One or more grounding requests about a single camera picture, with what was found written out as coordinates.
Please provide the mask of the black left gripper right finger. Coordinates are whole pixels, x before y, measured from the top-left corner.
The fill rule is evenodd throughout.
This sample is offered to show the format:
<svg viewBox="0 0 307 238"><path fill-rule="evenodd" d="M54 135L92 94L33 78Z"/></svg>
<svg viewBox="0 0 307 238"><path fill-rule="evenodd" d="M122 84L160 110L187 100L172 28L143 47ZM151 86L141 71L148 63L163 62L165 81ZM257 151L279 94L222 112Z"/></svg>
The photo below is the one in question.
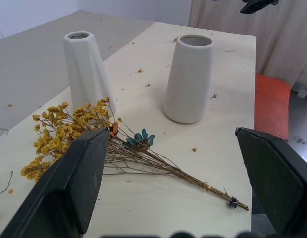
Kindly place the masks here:
<svg viewBox="0 0 307 238"><path fill-rule="evenodd" d="M283 139L235 131L251 187L279 234L307 235L307 163Z"/></svg>

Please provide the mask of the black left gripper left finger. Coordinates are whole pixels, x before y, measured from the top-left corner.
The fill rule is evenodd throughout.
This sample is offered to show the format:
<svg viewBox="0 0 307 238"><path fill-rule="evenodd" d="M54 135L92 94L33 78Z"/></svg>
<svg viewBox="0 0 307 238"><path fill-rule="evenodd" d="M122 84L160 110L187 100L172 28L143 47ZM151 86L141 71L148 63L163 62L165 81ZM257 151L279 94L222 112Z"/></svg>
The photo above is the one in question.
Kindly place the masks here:
<svg viewBox="0 0 307 238"><path fill-rule="evenodd" d="M108 129L87 132L40 177L0 238L83 238L103 176Z"/></svg>

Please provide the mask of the white twisted ceramic vase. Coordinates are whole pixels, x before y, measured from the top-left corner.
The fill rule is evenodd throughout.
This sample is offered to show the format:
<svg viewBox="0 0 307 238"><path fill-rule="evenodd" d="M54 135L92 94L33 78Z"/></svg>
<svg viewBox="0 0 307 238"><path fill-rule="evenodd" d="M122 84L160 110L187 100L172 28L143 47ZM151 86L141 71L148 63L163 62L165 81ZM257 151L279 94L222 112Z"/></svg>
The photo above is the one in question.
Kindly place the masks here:
<svg viewBox="0 0 307 238"><path fill-rule="evenodd" d="M112 117L116 105L95 36L87 31L71 32L63 37L63 46L73 107L95 105L108 97Z"/></svg>

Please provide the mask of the white smooth conical vase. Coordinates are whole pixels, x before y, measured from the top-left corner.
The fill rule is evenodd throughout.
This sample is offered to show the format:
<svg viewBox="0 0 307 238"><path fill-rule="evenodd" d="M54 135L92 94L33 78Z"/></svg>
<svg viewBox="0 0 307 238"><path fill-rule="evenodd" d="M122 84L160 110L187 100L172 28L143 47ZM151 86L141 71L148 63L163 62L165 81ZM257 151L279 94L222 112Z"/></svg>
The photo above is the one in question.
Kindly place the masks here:
<svg viewBox="0 0 307 238"><path fill-rule="evenodd" d="M183 35L176 42L164 113L184 124L200 121L206 109L213 63L213 42L200 35Z"/></svg>

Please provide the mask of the dried yellow flower bouquet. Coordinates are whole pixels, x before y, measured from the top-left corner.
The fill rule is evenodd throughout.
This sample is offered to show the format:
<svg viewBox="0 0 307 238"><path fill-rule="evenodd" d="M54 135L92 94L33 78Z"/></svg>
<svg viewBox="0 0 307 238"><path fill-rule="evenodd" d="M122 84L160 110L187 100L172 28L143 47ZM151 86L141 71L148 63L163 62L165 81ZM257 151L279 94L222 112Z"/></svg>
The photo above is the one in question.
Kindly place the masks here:
<svg viewBox="0 0 307 238"><path fill-rule="evenodd" d="M231 208L248 206L225 190L219 190L178 167L171 159L153 151L155 135L146 129L134 132L120 118L113 116L111 99L106 97L70 112L69 104L50 106L33 114L38 137L33 146L36 157L21 169L21 176L38 181L59 161L89 154L100 160L109 175L161 175L183 180L226 200Z"/></svg>

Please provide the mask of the orange cushioned chair seat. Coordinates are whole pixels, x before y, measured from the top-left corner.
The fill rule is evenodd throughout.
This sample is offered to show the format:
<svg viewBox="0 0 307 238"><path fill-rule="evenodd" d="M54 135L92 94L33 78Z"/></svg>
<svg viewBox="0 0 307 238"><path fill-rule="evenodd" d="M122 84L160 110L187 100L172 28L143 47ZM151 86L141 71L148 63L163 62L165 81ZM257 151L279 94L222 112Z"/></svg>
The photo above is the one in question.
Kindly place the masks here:
<svg viewBox="0 0 307 238"><path fill-rule="evenodd" d="M254 129L289 140L290 86L282 80L255 76Z"/></svg>

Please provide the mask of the beige curtain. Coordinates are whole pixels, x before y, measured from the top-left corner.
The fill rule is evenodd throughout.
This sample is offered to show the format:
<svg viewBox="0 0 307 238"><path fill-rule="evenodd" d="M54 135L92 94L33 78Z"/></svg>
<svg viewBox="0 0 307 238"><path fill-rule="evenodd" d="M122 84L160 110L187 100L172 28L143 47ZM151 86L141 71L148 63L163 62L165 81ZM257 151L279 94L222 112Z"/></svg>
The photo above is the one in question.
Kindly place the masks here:
<svg viewBox="0 0 307 238"><path fill-rule="evenodd" d="M190 27L256 37L256 72L307 92L307 0L242 14L243 0L192 0Z"/></svg>

